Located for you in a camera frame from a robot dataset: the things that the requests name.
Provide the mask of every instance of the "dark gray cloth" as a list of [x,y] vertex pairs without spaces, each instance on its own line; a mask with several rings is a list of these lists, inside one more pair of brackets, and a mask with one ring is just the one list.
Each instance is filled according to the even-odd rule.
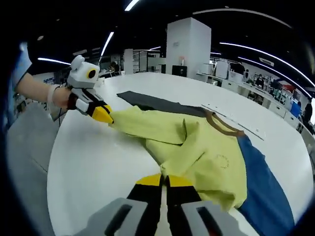
[[177,114],[187,114],[195,117],[206,117],[205,110],[201,107],[184,106],[179,102],[170,102],[165,99],[152,97],[132,91],[118,93],[122,98],[132,106],[138,106],[142,111],[161,111]]

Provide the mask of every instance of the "human hand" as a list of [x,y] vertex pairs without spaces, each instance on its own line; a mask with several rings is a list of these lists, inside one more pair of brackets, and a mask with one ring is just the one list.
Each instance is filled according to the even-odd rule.
[[70,94],[71,91],[67,88],[57,88],[53,94],[54,105],[67,109]]

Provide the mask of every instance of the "wrist strap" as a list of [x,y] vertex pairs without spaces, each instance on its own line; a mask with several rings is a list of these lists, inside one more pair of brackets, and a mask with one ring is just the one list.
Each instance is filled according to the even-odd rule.
[[54,95],[54,92],[57,88],[59,88],[60,85],[51,85],[50,88],[49,88],[49,91],[48,91],[48,95],[47,95],[47,103],[48,104],[54,104],[53,102],[53,95]]

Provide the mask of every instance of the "blue shirt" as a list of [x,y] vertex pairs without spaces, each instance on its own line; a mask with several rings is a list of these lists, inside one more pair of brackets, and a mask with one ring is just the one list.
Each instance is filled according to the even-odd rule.
[[26,74],[27,70],[31,66],[32,62],[29,58],[27,43],[20,44],[20,55],[15,63],[15,68],[11,74],[9,81],[8,97],[5,103],[4,119],[3,119],[3,129],[8,130],[13,124],[14,117],[14,90],[18,85],[19,81]]

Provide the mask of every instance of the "human arm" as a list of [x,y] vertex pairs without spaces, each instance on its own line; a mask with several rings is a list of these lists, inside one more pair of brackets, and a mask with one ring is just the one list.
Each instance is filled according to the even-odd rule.
[[[34,80],[33,76],[26,73],[17,84],[15,91],[23,96],[38,102],[47,102],[51,85]],[[57,88],[53,94],[53,102],[56,106],[66,109],[71,91],[67,88]]]

